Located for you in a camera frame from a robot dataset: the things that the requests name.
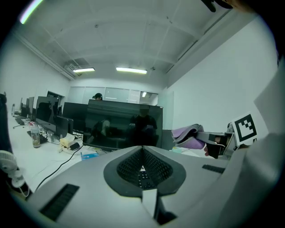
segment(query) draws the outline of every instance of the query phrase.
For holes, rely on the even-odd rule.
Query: fluorescent tube light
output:
[[[117,71],[126,71],[126,72],[133,72],[133,73],[142,73],[142,74],[147,73],[147,70],[141,70],[141,69],[131,69],[131,68],[121,68],[121,67],[117,67],[116,69]]]
[[[80,72],[89,72],[89,71],[95,71],[94,68],[87,68],[87,69],[75,69],[73,72],[80,73]]]
[[[31,13],[35,10],[35,8],[42,2],[43,0],[34,0],[23,13],[22,17],[20,18],[20,22],[24,24]]]

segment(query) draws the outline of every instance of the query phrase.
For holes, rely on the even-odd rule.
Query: ceiling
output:
[[[226,9],[201,0],[43,0],[16,31],[54,62],[166,73]]]

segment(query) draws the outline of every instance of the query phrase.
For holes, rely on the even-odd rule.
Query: table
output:
[[[22,119],[22,121],[24,121],[25,124],[29,122],[25,119]],[[13,129],[13,127],[17,125],[19,124],[15,121],[15,118],[8,114],[8,131],[12,151],[27,185],[30,190],[34,192],[45,177],[52,174],[62,163],[70,159],[71,154],[58,152],[59,146],[48,142],[42,144],[39,148],[34,148],[32,138],[27,133],[27,131],[30,130],[29,126],[18,126]],[[76,141],[80,146],[82,145],[81,140]],[[80,162],[80,152],[87,148],[89,147],[84,146],[69,162],[64,164],[54,175],[45,180],[41,186],[69,167]]]

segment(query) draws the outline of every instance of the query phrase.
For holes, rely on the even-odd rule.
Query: wall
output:
[[[67,96],[69,79],[10,36],[0,52],[0,93],[7,94],[8,110],[13,103],[18,110],[20,99],[25,104],[29,97],[35,97],[35,108],[37,97],[47,96],[48,91]]]
[[[156,70],[148,74],[118,72],[114,65],[100,64],[95,72],[85,73],[70,86],[96,86],[159,93],[167,86],[165,74]]]
[[[174,92],[173,129],[199,123],[205,131],[223,132],[251,111],[259,138],[265,137],[268,130],[253,101],[276,70],[274,39],[256,18],[167,89]]]

